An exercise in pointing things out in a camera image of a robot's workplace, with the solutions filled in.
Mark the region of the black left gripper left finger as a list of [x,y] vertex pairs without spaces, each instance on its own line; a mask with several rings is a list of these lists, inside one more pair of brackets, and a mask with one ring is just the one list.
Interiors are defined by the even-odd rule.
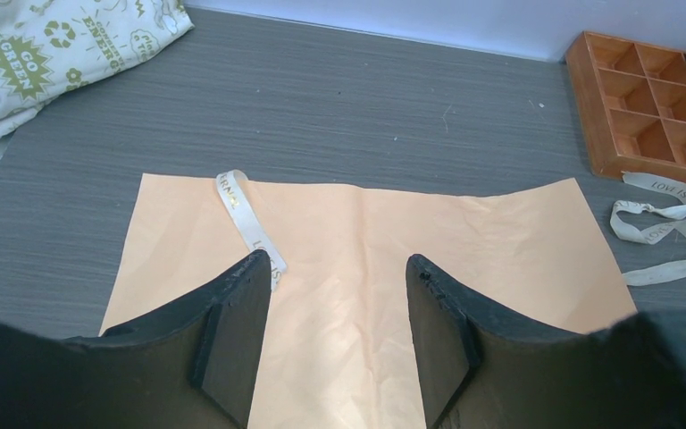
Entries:
[[245,428],[270,297],[256,250],[98,337],[0,323],[0,428]]

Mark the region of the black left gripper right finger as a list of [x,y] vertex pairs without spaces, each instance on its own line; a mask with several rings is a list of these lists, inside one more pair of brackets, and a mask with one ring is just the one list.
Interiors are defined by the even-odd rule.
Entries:
[[417,254],[406,291],[430,428],[686,428],[686,310],[568,332]]

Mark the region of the beige printed ribbon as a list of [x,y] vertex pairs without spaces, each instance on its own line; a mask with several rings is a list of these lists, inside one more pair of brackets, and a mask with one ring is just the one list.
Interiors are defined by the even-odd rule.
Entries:
[[[674,206],[656,207],[649,203],[617,200],[612,206],[609,224],[616,237],[623,241],[641,245],[656,245],[671,233],[676,232],[686,239],[686,183],[645,172],[624,172],[623,183],[635,188],[668,195],[678,203]],[[658,215],[665,219],[645,229],[625,222],[621,213]],[[686,259],[652,265],[623,274],[625,283],[632,287],[649,286],[686,278]]]

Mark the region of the orange wrapping paper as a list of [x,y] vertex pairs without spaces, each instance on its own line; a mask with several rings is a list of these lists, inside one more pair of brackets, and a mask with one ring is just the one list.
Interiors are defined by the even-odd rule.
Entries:
[[272,294],[253,428],[422,428],[406,299],[414,254],[546,324],[635,312],[573,179],[495,197],[243,181],[287,264]]

